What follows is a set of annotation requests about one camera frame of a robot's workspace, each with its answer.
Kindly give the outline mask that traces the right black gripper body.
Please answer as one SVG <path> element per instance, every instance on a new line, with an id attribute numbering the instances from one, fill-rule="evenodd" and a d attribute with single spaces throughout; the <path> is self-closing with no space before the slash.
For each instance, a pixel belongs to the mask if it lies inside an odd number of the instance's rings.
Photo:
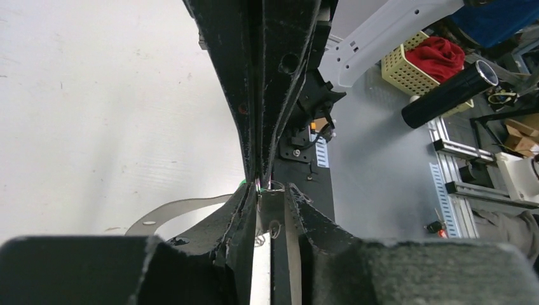
<path id="1" fill-rule="evenodd" d="M 265 186 L 278 141 L 343 97 L 319 65 L 336 1 L 186 1 L 238 130 L 248 182 Z"/>

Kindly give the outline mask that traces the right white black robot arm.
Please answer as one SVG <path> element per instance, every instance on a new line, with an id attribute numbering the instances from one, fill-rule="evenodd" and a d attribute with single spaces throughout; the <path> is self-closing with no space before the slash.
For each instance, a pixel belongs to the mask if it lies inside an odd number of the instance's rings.
<path id="1" fill-rule="evenodd" d="M 401 42 L 463 1 L 388 1 L 331 49 L 335 1 L 186 1 L 235 121 L 249 184 L 266 187 L 309 69 L 344 92 Z"/>

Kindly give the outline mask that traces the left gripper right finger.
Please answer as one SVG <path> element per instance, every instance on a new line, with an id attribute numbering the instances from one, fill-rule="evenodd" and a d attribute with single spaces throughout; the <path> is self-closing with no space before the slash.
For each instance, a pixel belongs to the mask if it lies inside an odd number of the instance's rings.
<path id="1" fill-rule="evenodd" d="M 358 264 L 362 240 L 316 209 L 293 183 L 285 186 L 304 269 L 347 269 Z"/>

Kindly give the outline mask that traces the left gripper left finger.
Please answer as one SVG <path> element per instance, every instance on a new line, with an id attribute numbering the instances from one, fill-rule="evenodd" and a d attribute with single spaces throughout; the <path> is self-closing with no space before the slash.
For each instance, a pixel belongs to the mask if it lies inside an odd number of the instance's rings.
<path id="1" fill-rule="evenodd" d="M 257 187 L 244 183 L 221 208 L 168 240 L 181 255 L 181 304 L 249 303 L 257 199 Z"/>

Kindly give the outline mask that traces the large metal keyring with clips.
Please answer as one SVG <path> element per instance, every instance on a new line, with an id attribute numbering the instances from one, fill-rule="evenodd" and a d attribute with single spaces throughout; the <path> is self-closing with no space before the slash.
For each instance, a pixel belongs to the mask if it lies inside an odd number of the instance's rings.
<path id="1" fill-rule="evenodd" d="M 270 238 L 276 238 L 280 233 L 280 223 L 273 212 L 275 199 L 285 189 L 284 185 L 272 181 L 269 188 L 262 189 L 262 198 L 257 204 L 256 230 L 254 246 L 261 247 Z M 151 210 L 135 221 L 125 232 L 126 236 L 159 235 L 162 238 L 173 237 L 172 229 L 181 232 L 200 223 L 211 213 L 221 208 L 232 197 L 231 194 L 209 198 L 189 198 L 165 203 Z"/>

